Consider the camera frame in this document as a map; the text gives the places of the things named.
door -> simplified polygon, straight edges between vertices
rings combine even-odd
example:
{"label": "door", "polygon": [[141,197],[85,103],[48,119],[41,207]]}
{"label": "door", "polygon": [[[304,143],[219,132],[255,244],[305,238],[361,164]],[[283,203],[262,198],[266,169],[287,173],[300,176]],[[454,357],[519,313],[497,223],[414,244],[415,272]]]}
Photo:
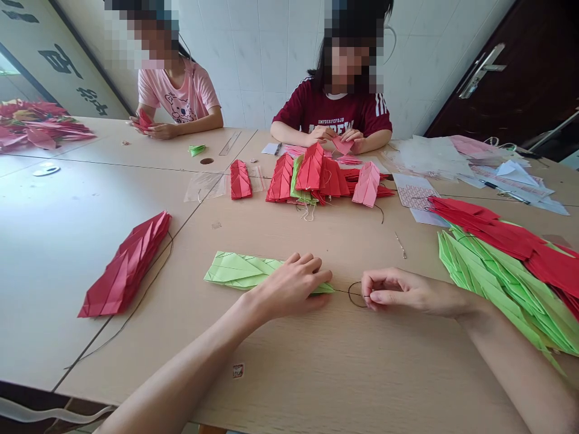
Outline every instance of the door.
{"label": "door", "polygon": [[579,105],[576,3],[518,0],[426,136],[521,145],[570,117]]}

wooden table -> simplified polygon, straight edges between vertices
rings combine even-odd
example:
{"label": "wooden table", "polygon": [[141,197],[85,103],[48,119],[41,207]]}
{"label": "wooden table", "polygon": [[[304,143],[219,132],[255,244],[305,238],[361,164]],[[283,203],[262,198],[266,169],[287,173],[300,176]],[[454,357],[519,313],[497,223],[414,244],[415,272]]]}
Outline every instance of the wooden table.
{"label": "wooden table", "polygon": [[[94,121],[90,118],[79,118],[79,120],[91,126]],[[220,128],[219,130],[180,136],[173,140],[154,140],[139,134],[125,121],[108,119],[98,119],[97,121],[109,125],[109,130],[113,132],[111,140],[90,143],[67,152],[60,158],[155,169],[223,172],[227,170],[256,132],[256,130],[240,128]],[[236,133],[239,133],[239,136],[225,153],[224,148]],[[121,145],[123,140],[131,144],[123,146]],[[203,153],[192,158],[188,151],[189,146],[198,145],[205,145],[207,148]]]}
{"label": "wooden table", "polygon": [[[83,121],[91,127],[90,120]],[[207,133],[204,139],[218,148],[212,135],[220,144],[222,132]],[[167,148],[168,153],[181,155],[194,137]],[[8,330],[0,345],[15,354],[0,361],[0,380],[54,388],[66,373],[62,368],[115,336],[146,294],[124,330],[77,363],[55,389],[120,404],[240,296],[203,281],[218,250],[282,260],[294,251],[311,251],[334,271],[332,284],[338,292],[330,305],[308,316],[273,321],[254,333],[230,361],[231,366],[245,363],[244,378],[233,381],[226,369],[191,420],[248,433],[527,432],[455,322],[399,309],[377,315],[349,301],[348,287],[369,268],[399,266],[450,281],[438,259],[440,228],[415,223],[398,197],[378,200],[384,224],[377,208],[346,198],[318,207],[314,222],[300,220],[301,212],[292,205],[266,203],[265,192],[241,201],[220,197],[200,206],[183,204],[191,173],[181,170],[177,157],[153,158],[157,142],[141,143],[147,150],[140,153],[129,149],[133,145],[116,148],[118,140],[103,139],[58,156],[63,158],[57,161],[61,172],[34,181],[42,184],[34,188],[29,188],[34,167],[27,163],[0,178],[2,196],[8,192],[0,203],[9,209],[0,224],[18,234],[10,244],[15,247],[2,250],[8,262],[0,260],[1,297],[8,299],[0,308],[0,326]],[[264,175],[270,168],[273,173],[274,158],[261,154],[269,141],[268,133],[258,131],[220,167],[226,169],[236,157],[246,163],[257,158]],[[105,164],[65,160],[76,160],[71,154],[87,152],[89,146],[86,159]],[[191,158],[185,155],[185,160],[189,164]],[[548,176],[558,176],[551,170],[543,175],[548,186]],[[568,175],[572,185],[576,179]],[[568,207],[571,217],[566,217],[540,209],[529,212],[521,203],[488,197],[488,189],[466,184],[435,188],[443,195],[459,188],[475,197],[466,201],[539,235],[563,236],[579,249],[577,206]],[[130,310],[112,319],[76,319],[86,289],[132,226],[162,209],[174,215],[171,233],[177,235],[172,247],[159,254]],[[52,249],[37,249],[40,241]],[[22,271],[24,260],[33,264],[32,272]],[[43,333],[34,335],[38,330]],[[560,363],[579,384],[578,360],[561,357]]]}

pink t-shirt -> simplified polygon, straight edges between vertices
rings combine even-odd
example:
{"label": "pink t-shirt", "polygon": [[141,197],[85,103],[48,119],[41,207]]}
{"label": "pink t-shirt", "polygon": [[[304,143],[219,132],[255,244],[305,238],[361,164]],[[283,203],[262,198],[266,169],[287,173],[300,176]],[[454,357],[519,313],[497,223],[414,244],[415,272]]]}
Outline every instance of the pink t-shirt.
{"label": "pink t-shirt", "polygon": [[175,89],[164,69],[139,70],[139,102],[169,112],[177,124],[196,121],[209,115],[219,104],[209,74],[199,64],[185,61],[185,79]]}

needle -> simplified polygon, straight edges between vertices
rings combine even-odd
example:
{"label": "needle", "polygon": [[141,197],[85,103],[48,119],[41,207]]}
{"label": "needle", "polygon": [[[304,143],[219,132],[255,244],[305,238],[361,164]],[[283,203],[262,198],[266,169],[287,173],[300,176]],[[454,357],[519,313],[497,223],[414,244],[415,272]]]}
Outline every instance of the needle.
{"label": "needle", "polygon": [[402,247],[402,243],[400,242],[400,238],[398,238],[398,234],[396,232],[394,232],[394,235],[396,235],[396,239],[398,240],[398,244],[400,244],[400,248],[402,249],[402,257],[404,259],[408,259],[408,257],[406,256],[406,250],[404,250],[404,247]]}

